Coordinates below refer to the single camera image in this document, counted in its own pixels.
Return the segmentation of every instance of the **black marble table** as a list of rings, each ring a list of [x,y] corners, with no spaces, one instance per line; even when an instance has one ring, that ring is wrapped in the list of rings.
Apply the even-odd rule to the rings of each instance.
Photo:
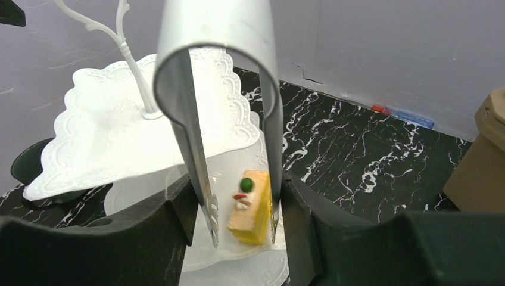
[[[258,75],[235,72],[242,80],[243,96],[262,118]],[[405,210],[457,210],[442,187],[469,142],[285,82],[280,91],[283,168],[320,195],[375,222]],[[24,186],[19,185],[0,197],[0,215],[55,228],[85,225],[105,216],[103,203],[111,186],[92,189],[57,207],[30,210],[21,203]]]

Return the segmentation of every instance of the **white branch-shaped handle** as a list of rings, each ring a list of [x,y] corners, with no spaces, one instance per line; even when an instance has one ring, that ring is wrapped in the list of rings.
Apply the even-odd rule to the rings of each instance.
[[[81,22],[84,24],[84,27],[88,31],[100,30],[108,34],[117,44],[119,50],[124,56],[124,59],[128,63],[128,67],[133,73],[135,80],[137,82],[139,92],[142,97],[142,101],[144,102],[144,109],[142,110],[142,115],[146,119],[156,119],[163,115],[160,112],[160,109],[156,105],[156,101],[154,100],[154,96],[152,96],[152,90],[145,81],[142,73],[137,65],[135,59],[132,57],[132,53],[130,52],[130,48],[126,44],[126,38],[124,37],[123,32],[123,17],[124,14],[130,10],[130,5],[127,3],[127,0],[119,0],[119,4],[117,6],[116,12],[116,31],[117,34],[114,33],[109,27],[106,25],[99,23],[95,20],[92,20],[80,13],[75,12],[70,9],[68,6],[63,3],[63,0],[52,0],[54,4],[65,14],[70,16],[71,18]]]

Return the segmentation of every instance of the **tongs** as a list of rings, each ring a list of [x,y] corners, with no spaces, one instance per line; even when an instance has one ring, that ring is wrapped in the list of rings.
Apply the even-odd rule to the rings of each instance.
[[[160,110],[171,121],[213,244],[217,248],[218,200],[212,193],[208,178],[189,49],[199,46],[226,47],[258,64],[264,111],[263,132],[272,189],[271,235],[274,242],[279,220],[283,114],[270,2],[218,2],[166,1],[154,75],[154,97]]]

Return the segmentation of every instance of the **red topping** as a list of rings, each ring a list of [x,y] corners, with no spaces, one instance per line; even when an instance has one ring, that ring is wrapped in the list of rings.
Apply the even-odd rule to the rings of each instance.
[[[241,199],[241,198],[247,198],[247,195],[246,194],[236,194],[236,195],[233,196],[234,200],[238,200],[238,199]]]

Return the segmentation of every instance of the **cake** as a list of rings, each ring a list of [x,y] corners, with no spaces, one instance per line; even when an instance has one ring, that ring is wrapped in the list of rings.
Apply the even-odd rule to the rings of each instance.
[[[233,199],[228,229],[242,243],[263,245],[272,215],[268,171],[245,171]]]

